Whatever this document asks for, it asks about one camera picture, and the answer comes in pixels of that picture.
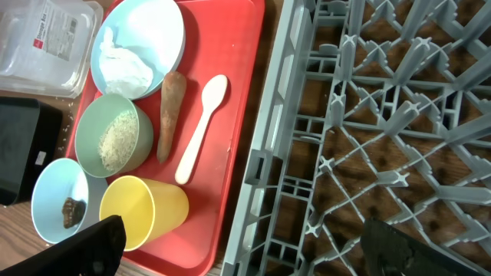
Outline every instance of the brown food piece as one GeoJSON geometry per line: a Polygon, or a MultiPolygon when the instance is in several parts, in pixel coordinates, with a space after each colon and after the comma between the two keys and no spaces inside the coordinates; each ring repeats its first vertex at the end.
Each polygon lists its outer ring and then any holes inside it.
{"type": "Polygon", "coordinates": [[[85,202],[69,197],[64,201],[61,212],[63,213],[63,226],[70,228],[81,222],[84,218],[85,202]]]}
{"type": "Polygon", "coordinates": [[[184,94],[186,93],[186,77],[179,72],[169,72],[162,83],[162,101],[160,102],[160,137],[157,146],[157,159],[160,163],[167,160],[177,117],[184,94]]]}

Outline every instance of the green bowl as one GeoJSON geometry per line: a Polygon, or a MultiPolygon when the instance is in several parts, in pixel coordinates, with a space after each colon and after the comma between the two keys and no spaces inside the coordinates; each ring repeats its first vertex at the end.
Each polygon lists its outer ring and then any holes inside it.
{"type": "Polygon", "coordinates": [[[153,143],[153,128],[148,116],[131,100],[119,94],[104,95],[91,103],[80,118],[75,135],[78,162],[85,172],[94,177],[108,177],[136,169],[148,157],[153,143]],[[119,169],[108,171],[97,151],[99,142],[111,122],[128,110],[137,113],[137,142],[128,161],[119,169]]]}

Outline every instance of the carrot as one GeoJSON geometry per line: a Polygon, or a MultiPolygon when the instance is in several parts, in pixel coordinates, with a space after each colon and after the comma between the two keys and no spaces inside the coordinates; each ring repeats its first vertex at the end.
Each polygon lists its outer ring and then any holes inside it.
{"type": "Polygon", "coordinates": [[[162,83],[162,101],[160,102],[160,137],[157,146],[157,159],[160,163],[167,160],[177,117],[184,94],[186,93],[186,77],[179,72],[169,72],[162,83]]]}

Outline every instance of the spoon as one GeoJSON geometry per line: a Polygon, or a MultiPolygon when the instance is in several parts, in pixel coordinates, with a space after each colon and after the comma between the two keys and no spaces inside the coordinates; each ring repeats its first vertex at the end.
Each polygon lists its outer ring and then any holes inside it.
{"type": "Polygon", "coordinates": [[[179,162],[176,170],[176,182],[179,184],[186,184],[191,176],[191,172],[194,168],[194,163],[198,156],[201,142],[208,127],[209,119],[212,116],[213,111],[222,103],[223,97],[227,89],[227,77],[225,75],[217,75],[213,77],[203,88],[201,94],[201,101],[203,102],[203,114],[199,119],[198,126],[194,131],[193,137],[186,150],[184,151],[183,158],[179,162]]]}

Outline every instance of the yellow cup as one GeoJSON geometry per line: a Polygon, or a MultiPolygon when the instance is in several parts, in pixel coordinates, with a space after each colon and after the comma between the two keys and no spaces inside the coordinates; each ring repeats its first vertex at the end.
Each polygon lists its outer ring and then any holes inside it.
{"type": "Polygon", "coordinates": [[[120,215],[126,232],[124,251],[132,251],[183,224],[188,211],[189,201],[180,187],[121,176],[104,193],[99,219],[120,215]]]}

